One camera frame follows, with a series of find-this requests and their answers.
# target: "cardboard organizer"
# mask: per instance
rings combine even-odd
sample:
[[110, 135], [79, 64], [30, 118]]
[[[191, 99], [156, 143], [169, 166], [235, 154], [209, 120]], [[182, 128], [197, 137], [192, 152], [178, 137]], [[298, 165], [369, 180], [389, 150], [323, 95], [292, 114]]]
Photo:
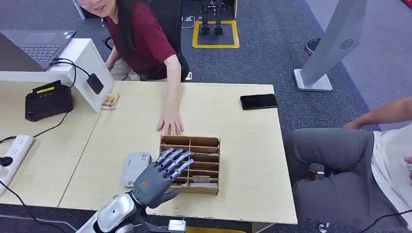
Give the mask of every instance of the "cardboard organizer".
[[163, 136], [160, 142], [160, 152], [169, 148], [191, 151], [188, 159], [194, 160], [174, 180], [171, 188], [179, 187], [181, 193], [218, 194], [220, 139], [215, 137]]

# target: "white power strip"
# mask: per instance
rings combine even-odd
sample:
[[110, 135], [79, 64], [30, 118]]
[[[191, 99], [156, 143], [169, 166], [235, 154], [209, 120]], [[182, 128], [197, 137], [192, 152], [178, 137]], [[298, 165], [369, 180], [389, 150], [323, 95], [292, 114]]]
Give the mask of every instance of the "white power strip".
[[[9, 185], [17, 172], [18, 167], [20, 167], [21, 162], [29, 151], [30, 146], [33, 143], [33, 137], [29, 135], [18, 135], [9, 150], [4, 156], [13, 158], [13, 162], [9, 166], [0, 166], [0, 180], [5, 184]], [[0, 185], [0, 194], [2, 194], [6, 188]]]

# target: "laptop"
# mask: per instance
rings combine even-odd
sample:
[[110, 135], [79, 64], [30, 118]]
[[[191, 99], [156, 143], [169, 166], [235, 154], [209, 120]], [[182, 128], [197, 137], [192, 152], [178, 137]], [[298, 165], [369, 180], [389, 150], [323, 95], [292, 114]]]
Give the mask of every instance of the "laptop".
[[76, 31], [0, 31], [0, 71], [46, 71]]

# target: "woman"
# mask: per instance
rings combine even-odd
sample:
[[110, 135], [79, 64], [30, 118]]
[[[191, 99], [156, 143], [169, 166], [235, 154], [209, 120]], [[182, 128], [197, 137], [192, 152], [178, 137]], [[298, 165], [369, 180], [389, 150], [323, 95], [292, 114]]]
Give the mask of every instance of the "woman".
[[166, 65], [166, 72], [154, 79], [167, 78], [166, 103], [158, 130], [163, 135], [183, 132], [179, 115], [178, 88], [181, 65], [156, 18], [148, 6], [138, 0], [77, 0], [78, 4], [104, 19], [113, 39], [113, 50], [106, 61], [116, 80], [124, 80], [133, 70], [136, 73]]

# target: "black phone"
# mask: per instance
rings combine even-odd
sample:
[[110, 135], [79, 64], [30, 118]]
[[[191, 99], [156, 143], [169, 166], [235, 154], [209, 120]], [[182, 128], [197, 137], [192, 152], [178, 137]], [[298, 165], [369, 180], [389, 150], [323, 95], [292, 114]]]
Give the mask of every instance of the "black phone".
[[241, 96], [240, 103], [243, 110], [277, 108], [277, 102], [274, 94]]

